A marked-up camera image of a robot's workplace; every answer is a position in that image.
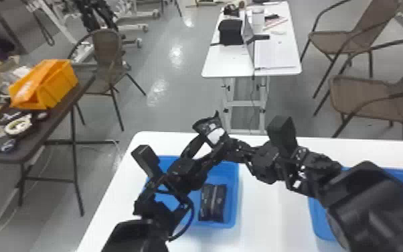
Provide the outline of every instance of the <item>white container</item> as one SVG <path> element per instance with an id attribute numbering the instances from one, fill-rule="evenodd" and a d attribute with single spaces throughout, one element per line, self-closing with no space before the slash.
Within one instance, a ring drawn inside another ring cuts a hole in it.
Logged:
<path id="1" fill-rule="evenodd" d="M 256 34 L 262 33 L 264 25 L 265 25 L 264 8 L 254 8 L 252 10 L 252 27 L 254 33 Z"/>

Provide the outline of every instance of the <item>dark table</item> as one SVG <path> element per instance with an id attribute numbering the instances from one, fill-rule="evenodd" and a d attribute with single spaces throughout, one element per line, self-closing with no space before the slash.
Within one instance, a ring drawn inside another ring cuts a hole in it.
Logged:
<path id="1" fill-rule="evenodd" d="M 19 206 L 23 204 L 23 192 L 26 180 L 34 181 L 48 181 L 48 182 L 62 182 L 71 183 L 75 186 L 76 196 L 78 199 L 78 206 L 80 208 L 81 216 L 84 215 L 84 207 L 78 187 L 78 173 L 77 173 L 77 158 L 76 158 L 76 145 L 77 144 L 113 144 L 111 141 L 76 141 L 75 133 L 75 116 L 74 107 L 84 93 L 89 89 L 91 84 L 95 81 L 94 71 L 95 67 L 87 66 L 74 66 L 75 75 L 78 78 L 78 84 L 53 108 L 50 109 L 49 118 L 39 123 L 37 129 L 31 134 L 20 139 L 17 147 L 10 153 L 0 153 L 0 164 L 19 164 L 20 167 L 20 181 L 17 183 L 19 188 Z M 3 113 L 12 114 L 13 109 L 5 107 L 0 111 Z M 55 139 L 49 140 L 49 136 L 53 133 L 54 129 L 64 120 L 66 115 L 70 113 L 70 139 Z M 0 143 L 7 141 L 8 138 L 0 139 Z M 25 164 L 37 153 L 43 145 L 71 145 L 73 156 L 73 169 L 74 175 L 72 179 L 63 178 L 38 178 L 28 176 L 32 169 L 32 165 L 26 167 Z"/>

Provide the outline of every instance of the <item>floor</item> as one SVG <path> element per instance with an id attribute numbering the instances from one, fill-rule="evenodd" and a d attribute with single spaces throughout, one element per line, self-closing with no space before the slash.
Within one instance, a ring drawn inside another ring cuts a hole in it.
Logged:
<path id="1" fill-rule="evenodd" d="M 352 1 L 347 7 L 326 15 L 320 29 L 350 29 L 370 0 Z M 315 16 L 335 0 L 290 0 L 291 11 L 299 49 L 306 42 Z M 0 232 L 0 251 L 75 251 L 98 203 L 103 197 L 116 165 L 129 141 L 139 131 L 187 131 L 193 122 L 213 115 L 220 108 L 220 80 L 205 80 L 200 73 L 211 40 L 220 7 L 184 7 L 192 0 L 181 1 L 183 18 L 174 6 L 169 5 L 165 15 L 158 20 L 147 21 L 150 31 L 137 33 L 144 39 L 144 46 L 127 48 L 125 60 L 132 66 L 131 74 L 147 91 L 144 97 L 127 79 L 119 83 L 121 113 L 125 132 L 121 132 L 114 109 L 104 97 L 84 97 L 80 103 L 87 126 L 78 125 L 80 139 L 119 139 L 119 149 L 113 145 L 81 146 L 78 150 L 80 187 L 86 215 L 79 217 L 73 187 L 63 184 L 38 183 L 29 191 L 24 206 L 17 210 L 12 220 Z M 84 30 L 76 23 L 75 34 Z M 403 27 L 391 22 L 377 43 L 403 38 Z M 61 34 L 55 36 L 57 45 L 44 45 L 31 53 L 26 62 L 35 64 L 42 58 L 65 58 L 70 50 Z M 403 46 L 390 49 L 390 53 L 375 55 L 376 78 L 396 82 L 403 76 Z M 310 48 L 299 76 L 272 78 L 267 121 L 275 115 L 293 117 L 297 133 L 301 137 L 331 137 L 341 123 L 340 117 L 329 103 L 317 117 L 312 117 L 318 100 L 311 98 L 315 87 L 327 68 L 328 60 L 314 48 Z M 349 72 L 365 76 L 366 58 L 358 58 Z M 250 98 L 250 80 L 242 79 L 236 88 L 236 98 Z M 233 126 L 255 128 L 257 114 L 253 110 L 233 111 Z M 68 135 L 65 121 L 54 136 Z M 388 127 L 385 121 L 354 119 L 340 137 L 358 139 L 401 139 L 401 125 Z M 34 173 L 47 169 L 43 176 L 66 177 L 71 172 L 71 156 L 67 147 L 50 147 L 35 167 Z M 11 207 L 0 221 L 0 227 L 10 217 Z"/>

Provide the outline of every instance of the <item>black box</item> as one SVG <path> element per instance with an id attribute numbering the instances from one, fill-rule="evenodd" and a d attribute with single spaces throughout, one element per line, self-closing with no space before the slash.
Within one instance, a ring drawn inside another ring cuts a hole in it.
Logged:
<path id="1" fill-rule="evenodd" d="M 225 19 L 219 24 L 220 41 L 219 44 L 225 46 L 242 45 L 244 40 L 241 35 L 242 20 Z"/>

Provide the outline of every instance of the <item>brown chair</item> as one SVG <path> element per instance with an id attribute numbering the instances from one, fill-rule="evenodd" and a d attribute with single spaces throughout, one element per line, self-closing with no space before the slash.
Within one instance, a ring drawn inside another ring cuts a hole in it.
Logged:
<path id="1" fill-rule="evenodd" d="M 143 95 L 146 95 L 144 90 L 137 84 L 136 80 L 127 72 L 131 69 L 129 65 L 126 67 L 123 64 L 123 49 L 122 49 L 122 37 L 113 29 L 99 29 L 93 31 L 81 40 L 79 40 L 76 45 L 70 51 L 68 58 L 72 57 L 72 54 L 84 41 L 89 37 L 92 38 L 92 43 L 94 44 L 94 58 L 96 64 L 81 63 L 77 64 L 79 66 L 87 66 L 88 68 L 96 67 L 94 71 L 96 80 L 91 85 L 91 87 L 86 92 L 86 95 L 104 95 L 112 98 L 114 103 L 114 108 L 117 114 L 118 122 L 120 124 L 120 129 L 125 130 L 122 122 L 122 117 L 118 109 L 115 93 L 119 91 L 114 87 L 123 77 L 128 76 L 131 82 L 140 90 Z M 78 114 L 80 115 L 81 122 L 83 125 L 84 118 L 78 104 L 76 105 Z"/>
<path id="2" fill-rule="evenodd" d="M 342 125 L 334 133 L 337 137 L 353 117 L 367 117 L 389 121 L 390 126 L 397 121 L 403 125 L 403 77 L 396 84 L 382 80 L 344 76 L 347 65 L 359 54 L 403 44 L 403 40 L 374 46 L 352 54 L 339 75 L 329 79 L 329 90 L 314 112 L 317 115 L 327 98 L 331 95 L 333 108 L 341 113 Z"/>
<path id="3" fill-rule="evenodd" d="M 389 21 L 395 17 L 401 5 L 401 0 L 372 0 L 368 8 L 351 31 L 316 31 L 317 24 L 323 14 L 350 2 L 343 0 L 327 9 L 324 9 L 315 19 L 313 29 L 308 35 L 308 42 L 301 54 L 301 61 L 305 57 L 309 44 L 312 43 L 320 52 L 322 52 L 330 61 L 330 65 L 323 76 L 319 86 L 314 92 L 313 98 L 317 96 L 321 87 L 328 78 L 331 69 L 333 69 L 338 57 L 341 54 L 352 54 L 358 50 L 369 48 L 381 34 Z M 373 56 L 369 52 L 369 76 L 373 78 Z"/>

